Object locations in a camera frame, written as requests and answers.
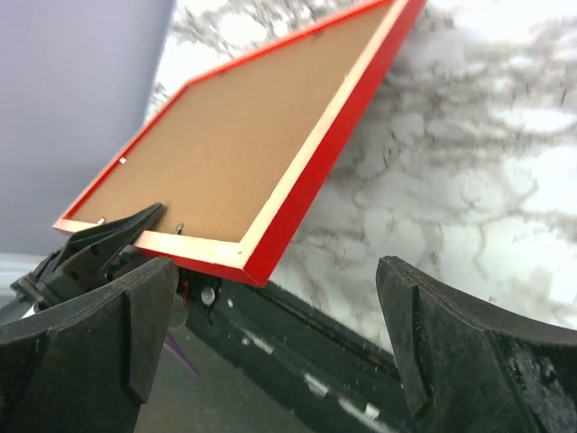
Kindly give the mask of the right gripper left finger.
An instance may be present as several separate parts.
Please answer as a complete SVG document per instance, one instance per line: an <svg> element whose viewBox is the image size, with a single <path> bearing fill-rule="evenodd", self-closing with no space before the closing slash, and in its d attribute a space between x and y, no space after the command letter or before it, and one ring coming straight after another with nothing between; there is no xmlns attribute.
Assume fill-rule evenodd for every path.
<svg viewBox="0 0 577 433"><path fill-rule="evenodd" d="M1 328L3 432L132 432L150 396L177 269L156 258Z"/></svg>

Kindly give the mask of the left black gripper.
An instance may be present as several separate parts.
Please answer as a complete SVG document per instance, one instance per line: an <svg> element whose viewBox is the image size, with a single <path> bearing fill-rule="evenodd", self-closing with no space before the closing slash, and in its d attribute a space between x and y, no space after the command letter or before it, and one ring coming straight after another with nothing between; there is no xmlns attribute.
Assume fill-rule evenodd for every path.
<svg viewBox="0 0 577 433"><path fill-rule="evenodd" d="M38 312L80 301L125 312L138 297L169 304L179 283L174 262L146 259L129 245L164 212L165 206L155 203L132 216L79 231L9 288Z"/></svg>

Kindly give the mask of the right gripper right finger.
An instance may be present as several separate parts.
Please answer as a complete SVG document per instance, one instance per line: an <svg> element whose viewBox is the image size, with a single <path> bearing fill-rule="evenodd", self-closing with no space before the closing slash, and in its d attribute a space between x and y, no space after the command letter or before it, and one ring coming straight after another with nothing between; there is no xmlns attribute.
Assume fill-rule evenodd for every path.
<svg viewBox="0 0 577 433"><path fill-rule="evenodd" d="M382 257L376 289L421 432L574 432L576 332Z"/></svg>

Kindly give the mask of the red wooden picture frame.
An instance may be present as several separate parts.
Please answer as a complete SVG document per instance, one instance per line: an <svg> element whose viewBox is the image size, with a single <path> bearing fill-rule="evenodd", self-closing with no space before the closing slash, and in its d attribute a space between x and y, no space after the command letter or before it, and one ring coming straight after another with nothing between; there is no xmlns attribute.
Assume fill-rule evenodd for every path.
<svg viewBox="0 0 577 433"><path fill-rule="evenodd" d="M147 254L167 255L179 267L257 287L265 285L424 8L423 2L368 1L191 79L103 168L55 222L54 228L64 233L76 233L96 224L98 220L95 223L79 222L74 219L74 214L105 177L124 161L150 125L156 122L190 85L283 45L321 32L379 5L392 5L397 9L397 13L386 22L383 32L377 34L375 47L362 66L351 93L344 100L319 143L298 153L240 241L227 242L185 235L181 226L177 226L170 233L162 233L157 230L156 225L151 231L143 233L136 242L136 246Z"/></svg>

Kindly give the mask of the brown cardboard backing board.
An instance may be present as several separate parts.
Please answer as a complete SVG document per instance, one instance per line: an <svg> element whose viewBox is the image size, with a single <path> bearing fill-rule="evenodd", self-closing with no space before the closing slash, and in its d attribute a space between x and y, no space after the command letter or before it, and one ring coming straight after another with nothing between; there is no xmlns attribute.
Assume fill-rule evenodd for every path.
<svg viewBox="0 0 577 433"><path fill-rule="evenodd" d="M74 214L162 203L157 230L240 241L301 150L318 144L397 9L379 5L190 85Z"/></svg>

